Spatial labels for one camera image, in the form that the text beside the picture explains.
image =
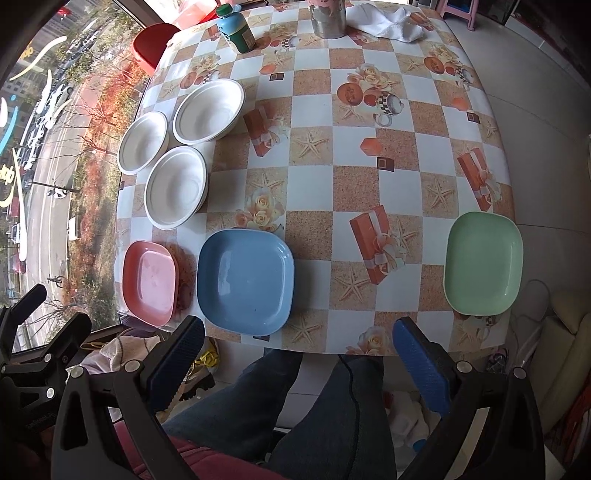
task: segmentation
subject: beige sofa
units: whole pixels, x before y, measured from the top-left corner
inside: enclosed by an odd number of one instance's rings
[[[562,291],[550,301],[556,315],[543,320],[529,368],[544,434],[573,404],[591,369],[591,292]]]

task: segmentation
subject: screw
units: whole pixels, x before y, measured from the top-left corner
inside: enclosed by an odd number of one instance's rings
[[[472,371],[472,366],[469,362],[464,360],[459,361],[456,363],[456,368],[458,371],[462,372],[463,374],[470,373]]]
[[[517,368],[514,368],[513,369],[513,375],[515,375],[520,380],[523,380],[527,376],[526,373],[525,373],[525,370],[523,370],[520,367],[517,367]]]
[[[84,373],[83,367],[74,367],[72,369],[72,372],[70,373],[70,376],[72,378],[78,378],[78,377],[81,377],[83,373]]]
[[[139,368],[139,362],[137,360],[130,360],[125,364],[126,372],[135,372]]]

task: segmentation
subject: road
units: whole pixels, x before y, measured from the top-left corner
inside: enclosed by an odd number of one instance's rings
[[[34,181],[63,186],[76,169],[77,155],[84,145],[78,135],[84,135],[91,117],[84,105],[94,107],[100,96],[104,79],[90,79],[72,94],[72,103],[62,114],[58,123],[44,139],[44,145],[37,160]],[[66,275],[67,264],[67,223],[69,220],[70,195],[65,199],[47,196],[48,187],[35,185],[28,194],[28,254],[27,272],[24,276],[25,290],[35,284],[47,287],[47,299],[61,300],[60,289],[48,283],[47,277]],[[33,343],[43,345],[51,325],[36,325],[33,322],[51,311],[42,305],[30,318],[29,334]]]

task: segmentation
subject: cable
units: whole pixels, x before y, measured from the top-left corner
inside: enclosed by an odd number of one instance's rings
[[[529,285],[532,282],[538,282],[538,283],[540,283],[544,287],[544,289],[546,290],[546,293],[548,295],[548,300],[546,302],[546,310],[544,312],[544,316],[541,319],[539,319],[539,320],[537,320],[535,318],[532,318],[529,315],[526,315],[525,313],[521,313],[521,314],[519,314],[519,315],[516,316],[516,315],[513,314],[513,312],[510,312],[510,314],[509,314],[509,327],[510,327],[511,331],[513,332],[513,337],[515,338],[515,343],[517,344],[517,346],[515,348],[515,356],[513,357],[513,360],[511,362],[508,362],[507,363],[508,370],[511,369],[511,368],[513,368],[514,366],[516,366],[516,364],[518,362],[518,359],[519,359],[519,356],[522,354],[523,349],[531,342],[532,339],[538,337],[538,334],[539,334],[539,332],[540,332],[540,330],[542,328],[542,326],[540,325],[540,323],[541,323],[542,320],[544,320],[545,314],[548,311],[548,306],[550,305],[551,292],[550,292],[550,289],[549,289],[548,285],[546,285],[546,283],[543,282],[542,280],[539,280],[538,278],[532,278],[532,279],[528,280],[528,282],[525,284],[524,290],[527,288],[527,285]],[[534,329],[534,331],[532,332],[532,334],[530,334],[530,336],[527,337],[527,339],[525,340],[525,342],[523,342],[523,344],[520,346],[519,345],[519,343],[520,343],[519,342],[519,337],[517,335],[517,329],[516,329],[516,327],[514,325],[514,321],[517,321],[518,319],[520,319],[522,317],[523,318],[526,318],[526,319],[528,319],[528,320],[530,320],[532,322],[534,322],[538,326]],[[537,345],[538,345],[538,341],[536,340],[534,342],[533,346],[530,347],[530,349],[527,351],[527,354],[524,357],[523,361],[521,361],[519,363],[519,365],[517,365],[518,367],[523,367],[525,365],[525,363],[529,360],[529,358],[531,357],[531,355],[533,355],[533,353],[534,353]]]
[[[353,400],[353,405],[355,406],[355,433],[353,434],[353,455],[349,459],[349,464],[345,470],[345,474],[343,475],[343,480],[347,480],[351,475],[351,470],[353,469],[353,464],[355,463],[355,458],[357,457],[357,448],[359,445],[359,418],[361,416],[361,410],[359,408],[359,402],[355,398],[355,394],[353,393],[353,371],[351,367],[343,360],[343,356],[339,355],[339,360],[343,363],[345,368],[349,371],[349,396],[351,400]]]

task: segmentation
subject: green bottle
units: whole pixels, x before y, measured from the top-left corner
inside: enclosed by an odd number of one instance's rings
[[[232,5],[223,4],[216,8],[219,17],[217,28],[238,53],[247,53],[255,46],[255,37],[246,23],[244,15],[235,12]]]

